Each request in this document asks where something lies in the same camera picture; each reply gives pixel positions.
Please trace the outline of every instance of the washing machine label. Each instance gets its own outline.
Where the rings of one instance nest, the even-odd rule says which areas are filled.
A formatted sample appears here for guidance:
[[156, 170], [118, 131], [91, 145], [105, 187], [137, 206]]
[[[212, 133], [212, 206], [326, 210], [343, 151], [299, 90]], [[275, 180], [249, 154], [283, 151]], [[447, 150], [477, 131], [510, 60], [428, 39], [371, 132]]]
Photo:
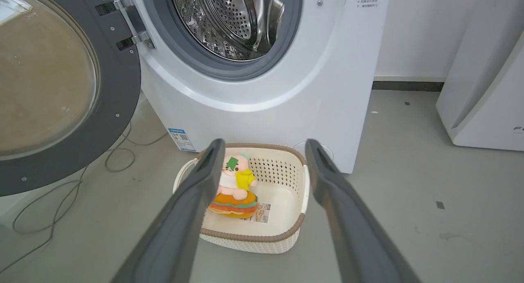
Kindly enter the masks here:
[[187, 137], [183, 129], [170, 128], [169, 132], [180, 150], [196, 152], [195, 147], [193, 147], [193, 144], [191, 144], [189, 137]]

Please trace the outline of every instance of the green card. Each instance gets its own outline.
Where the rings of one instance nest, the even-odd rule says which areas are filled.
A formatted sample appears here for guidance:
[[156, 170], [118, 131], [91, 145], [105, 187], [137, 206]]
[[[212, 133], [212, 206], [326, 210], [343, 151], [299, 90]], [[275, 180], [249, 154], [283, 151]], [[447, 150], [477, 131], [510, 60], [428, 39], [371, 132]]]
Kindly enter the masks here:
[[237, 158], [230, 158], [228, 164], [226, 164], [226, 169], [229, 169], [231, 171], [234, 171], [235, 170], [235, 166], [236, 164], [238, 163], [238, 159]]

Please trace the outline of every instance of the basket handle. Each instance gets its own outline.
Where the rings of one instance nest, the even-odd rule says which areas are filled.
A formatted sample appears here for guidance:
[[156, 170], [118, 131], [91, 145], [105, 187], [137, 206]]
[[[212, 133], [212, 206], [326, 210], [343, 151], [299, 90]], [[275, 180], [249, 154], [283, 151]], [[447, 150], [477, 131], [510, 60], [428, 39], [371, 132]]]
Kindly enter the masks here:
[[191, 159], [188, 162], [184, 164], [184, 166], [178, 171], [178, 174], [176, 175], [176, 178], [174, 179], [173, 184], [173, 194], [176, 191], [176, 188], [178, 188], [178, 185], [180, 184], [180, 181], [182, 180], [182, 177], [184, 176], [185, 172], [189, 169], [189, 167], [193, 164], [196, 164], [198, 162], [198, 159]]

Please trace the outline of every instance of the stuffed toy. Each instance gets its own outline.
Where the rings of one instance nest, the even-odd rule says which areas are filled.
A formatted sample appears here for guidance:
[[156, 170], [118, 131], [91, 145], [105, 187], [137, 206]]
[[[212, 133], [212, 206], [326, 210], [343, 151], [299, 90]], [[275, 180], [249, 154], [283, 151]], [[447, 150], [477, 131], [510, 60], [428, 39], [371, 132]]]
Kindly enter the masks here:
[[248, 159], [244, 153], [224, 159], [211, 211], [238, 218], [250, 217], [256, 212], [258, 199], [249, 191], [249, 186], [256, 186], [258, 181], [248, 167]]

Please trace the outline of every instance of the stainless steel drum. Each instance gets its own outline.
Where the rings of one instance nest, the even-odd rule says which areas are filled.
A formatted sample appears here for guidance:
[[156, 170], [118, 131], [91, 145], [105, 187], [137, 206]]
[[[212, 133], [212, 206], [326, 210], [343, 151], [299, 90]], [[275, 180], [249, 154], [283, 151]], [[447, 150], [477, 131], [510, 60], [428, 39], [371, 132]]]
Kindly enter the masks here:
[[193, 37], [212, 53], [234, 61], [266, 54], [277, 39], [284, 0], [173, 0]]

